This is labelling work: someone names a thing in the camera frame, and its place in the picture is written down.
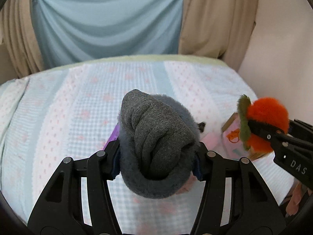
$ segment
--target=beige wall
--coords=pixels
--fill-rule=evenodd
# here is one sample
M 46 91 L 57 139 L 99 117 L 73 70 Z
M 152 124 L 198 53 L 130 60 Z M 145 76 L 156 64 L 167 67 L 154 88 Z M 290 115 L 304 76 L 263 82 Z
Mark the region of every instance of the beige wall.
M 18 76 L 7 52 L 7 48 L 4 43 L 2 43 L 0 44 L 0 84 L 17 77 Z
M 256 27 L 239 74 L 259 97 L 313 124 L 313 10 L 307 0 L 259 0 Z

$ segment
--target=curtain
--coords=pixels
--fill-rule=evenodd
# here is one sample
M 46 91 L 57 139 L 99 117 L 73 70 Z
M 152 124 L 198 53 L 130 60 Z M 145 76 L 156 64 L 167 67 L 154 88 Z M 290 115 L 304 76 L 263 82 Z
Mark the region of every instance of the curtain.
M 184 0 L 178 53 L 221 58 L 238 70 L 257 5 L 258 0 Z
M 43 70 L 31 21 L 31 0 L 7 0 L 0 12 L 4 43 L 18 77 Z
M 34 0 L 46 68 L 139 54 L 177 54 L 183 0 Z

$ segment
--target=purple object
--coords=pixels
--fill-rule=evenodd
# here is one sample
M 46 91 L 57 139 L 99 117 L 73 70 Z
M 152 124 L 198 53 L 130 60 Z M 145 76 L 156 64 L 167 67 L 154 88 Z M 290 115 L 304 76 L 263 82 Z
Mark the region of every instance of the purple object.
M 113 130 L 113 132 L 111 133 L 111 136 L 109 137 L 108 141 L 107 141 L 106 144 L 104 145 L 103 150 L 106 148 L 106 146 L 109 144 L 110 141 L 117 140 L 117 137 L 119 136 L 119 134 L 120 134 L 120 126 L 117 124 L 117 125 L 114 127 L 114 130 Z

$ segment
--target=gray fabric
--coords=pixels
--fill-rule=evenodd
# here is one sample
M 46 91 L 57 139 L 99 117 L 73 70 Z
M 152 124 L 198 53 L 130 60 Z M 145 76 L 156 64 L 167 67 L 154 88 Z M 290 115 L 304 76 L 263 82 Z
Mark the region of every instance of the gray fabric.
M 123 98 L 119 124 L 121 174 L 129 189 L 148 198 L 180 189 L 199 146 L 189 111 L 171 97 L 133 90 Z

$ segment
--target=orange pom-pom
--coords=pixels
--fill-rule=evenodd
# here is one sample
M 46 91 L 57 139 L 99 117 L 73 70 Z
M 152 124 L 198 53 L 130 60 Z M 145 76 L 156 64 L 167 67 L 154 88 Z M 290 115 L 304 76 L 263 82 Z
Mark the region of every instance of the orange pom-pom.
M 270 97 L 260 98 L 248 107 L 247 119 L 267 123 L 280 128 L 287 133 L 289 117 L 286 108 L 278 100 Z M 253 147 L 256 153 L 269 153 L 273 149 L 270 143 L 254 134 L 248 139 L 248 146 Z

